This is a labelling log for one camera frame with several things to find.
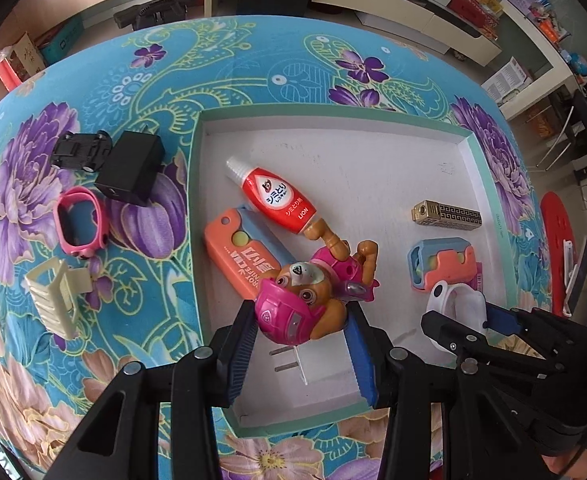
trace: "red tube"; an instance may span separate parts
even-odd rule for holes
[[[271,171],[232,156],[227,161],[227,173],[260,212],[292,233],[301,233],[317,213],[300,191]]]

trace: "pink watch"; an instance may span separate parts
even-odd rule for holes
[[[98,227],[94,239],[81,246],[74,245],[74,228],[69,218],[69,209],[78,202],[91,202],[96,210],[98,218]],[[76,256],[77,258],[91,258],[97,250],[107,247],[109,240],[109,218],[107,211],[96,194],[82,186],[74,186],[58,197],[56,208],[54,209],[54,222],[60,246],[66,254]]]

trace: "black toy car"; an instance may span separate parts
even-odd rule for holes
[[[98,171],[111,152],[111,137],[104,130],[95,134],[72,134],[59,137],[49,156],[49,164],[59,170]]]

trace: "pink helmet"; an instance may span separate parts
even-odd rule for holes
[[[301,345],[325,312],[325,306],[313,311],[294,293],[276,285],[274,280],[260,280],[255,304],[260,330],[274,343]]]

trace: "black charger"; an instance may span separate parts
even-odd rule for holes
[[[100,168],[95,186],[112,200],[146,206],[164,156],[157,135],[124,131]]]

